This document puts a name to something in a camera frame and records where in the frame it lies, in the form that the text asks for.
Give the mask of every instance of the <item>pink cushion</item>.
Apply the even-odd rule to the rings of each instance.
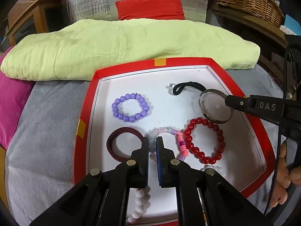
[[[12,49],[0,56],[0,64]],[[0,71],[0,144],[7,150],[35,82],[11,79]]]

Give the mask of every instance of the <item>metal rivet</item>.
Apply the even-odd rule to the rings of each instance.
[[[98,174],[100,174],[100,170],[97,169],[97,168],[94,168],[94,169],[92,169],[92,170],[90,171],[90,174],[91,174],[92,176],[97,176]]]
[[[212,169],[212,168],[207,168],[207,169],[206,169],[206,173],[207,173],[208,175],[214,175],[214,174],[215,174],[215,170]]]
[[[175,166],[177,166],[177,165],[179,165],[179,164],[180,164],[180,161],[179,161],[179,160],[177,160],[177,159],[172,159],[172,160],[170,161],[170,163],[171,163],[171,165],[175,165]]]
[[[133,166],[133,165],[136,164],[136,161],[134,161],[134,160],[128,160],[128,161],[126,162],[126,164],[127,164],[128,166]]]

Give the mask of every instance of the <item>red beaded bracelet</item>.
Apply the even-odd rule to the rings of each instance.
[[[205,153],[203,151],[200,151],[200,149],[198,147],[195,147],[192,143],[191,131],[195,128],[196,124],[203,124],[204,126],[213,129],[213,131],[216,131],[219,146],[216,149],[216,155],[214,157],[209,158],[205,156]],[[219,129],[219,126],[217,124],[214,124],[213,122],[208,121],[207,119],[203,119],[201,117],[198,117],[197,119],[191,119],[190,123],[187,125],[187,129],[185,129],[184,131],[184,134],[186,135],[186,148],[192,150],[192,153],[196,155],[204,164],[215,164],[216,161],[219,161],[222,158],[222,153],[224,152],[224,148],[226,146],[224,142],[225,138],[223,136],[223,133],[223,130]]]

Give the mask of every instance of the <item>gray fabric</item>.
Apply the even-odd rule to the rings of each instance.
[[[248,96],[282,97],[260,66],[227,70]],[[89,82],[37,82],[25,105],[6,155],[6,190],[11,213],[28,225],[72,187],[76,127]],[[273,148],[277,127],[263,121]],[[261,211],[271,177],[249,200]]]

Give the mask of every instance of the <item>red pillow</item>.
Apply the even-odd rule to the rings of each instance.
[[[116,7],[120,20],[185,19],[181,0],[121,0]]]

